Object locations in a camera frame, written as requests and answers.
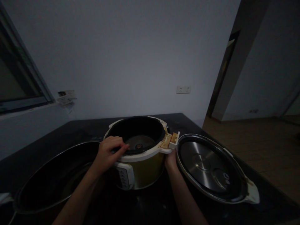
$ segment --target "wall socket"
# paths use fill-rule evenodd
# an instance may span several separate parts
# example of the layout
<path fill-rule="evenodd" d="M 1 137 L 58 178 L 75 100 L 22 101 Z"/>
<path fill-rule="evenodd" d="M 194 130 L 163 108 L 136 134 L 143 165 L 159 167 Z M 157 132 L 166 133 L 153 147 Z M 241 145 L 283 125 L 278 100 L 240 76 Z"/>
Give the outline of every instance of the wall socket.
<path fill-rule="evenodd" d="M 74 90 L 71 90 L 71 91 L 65 91 L 65 93 L 66 93 L 66 95 L 68 96 L 69 99 L 77 99 Z"/>
<path fill-rule="evenodd" d="M 258 113 L 258 109 L 250 109 L 249 113 Z"/>
<path fill-rule="evenodd" d="M 189 94 L 191 93 L 191 86 L 177 86 L 176 94 Z"/>
<path fill-rule="evenodd" d="M 60 98 L 57 98 L 56 99 L 61 105 L 67 105 L 67 104 L 70 104 L 72 103 L 73 101 L 71 99 L 69 99 L 69 97 L 66 95 L 66 96 L 63 96 L 63 97 L 60 97 Z"/>

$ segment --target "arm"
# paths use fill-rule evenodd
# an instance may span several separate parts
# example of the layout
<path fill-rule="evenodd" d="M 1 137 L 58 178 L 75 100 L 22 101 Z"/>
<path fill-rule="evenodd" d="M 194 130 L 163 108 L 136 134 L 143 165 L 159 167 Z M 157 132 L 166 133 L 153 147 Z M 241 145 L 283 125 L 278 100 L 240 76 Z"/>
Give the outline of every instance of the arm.
<path fill-rule="evenodd" d="M 118 146 L 121 146 L 121 149 L 112 154 L 110 150 Z M 125 153 L 128 147 L 121 137 L 110 136 L 100 143 L 98 154 L 93 164 L 52 225 L 80 225 L 83 223 L 86 211 L 92 200 L 92 193 L 101 175 Z"/>
<path fill-rule="evenodd" d="M 184 225 L 208 225 L 177 167 L 175 150 L 166 155 L 165 166 L 169 174 L 181 223 Z"/>

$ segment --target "window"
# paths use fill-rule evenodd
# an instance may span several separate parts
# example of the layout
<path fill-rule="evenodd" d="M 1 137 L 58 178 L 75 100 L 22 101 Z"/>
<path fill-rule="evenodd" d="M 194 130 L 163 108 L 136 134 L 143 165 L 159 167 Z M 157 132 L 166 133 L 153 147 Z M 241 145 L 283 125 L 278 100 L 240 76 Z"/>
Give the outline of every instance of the window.
<path fill-rule="evenodd" d="M 0 113 L 52 102 L 5 9 L 0 5 Z"/>

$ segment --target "window frame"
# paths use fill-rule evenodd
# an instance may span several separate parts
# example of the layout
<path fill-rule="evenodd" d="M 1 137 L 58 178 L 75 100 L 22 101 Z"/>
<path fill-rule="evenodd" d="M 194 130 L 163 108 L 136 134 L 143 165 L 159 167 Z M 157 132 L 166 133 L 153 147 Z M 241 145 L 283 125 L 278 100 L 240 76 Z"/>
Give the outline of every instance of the window frame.
<path fill-rule="evenodd" d="M 26 71 L 30 81 L 37 88 L 40 96 L 27 97 L 24 99 L 0 101 L 0 114 L 22 111 L 29 108 L 53 103 L 55 100 L 47 88 L 45 81 L 41 77 L 33 59 L 29 55 L 21 37 L 8 16 L 4 6 L 0 2 L 0 29 L 13 48 L 13 52 L 18 56 L 22 68 Z"/>

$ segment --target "control panel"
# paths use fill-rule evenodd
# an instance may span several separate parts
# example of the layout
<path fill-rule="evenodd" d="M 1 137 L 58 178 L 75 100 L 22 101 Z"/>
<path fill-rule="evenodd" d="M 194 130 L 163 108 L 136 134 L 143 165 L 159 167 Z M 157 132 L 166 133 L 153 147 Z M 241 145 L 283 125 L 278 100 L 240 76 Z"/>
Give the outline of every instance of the control panel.
<path fill-rule="evenodd" d="M 119 181 L 117 186 L 123 190 L 130 190 L 134 186 L 133 168 L 129 164 L 115 162 L 116 170 L 119 173 Z"/>

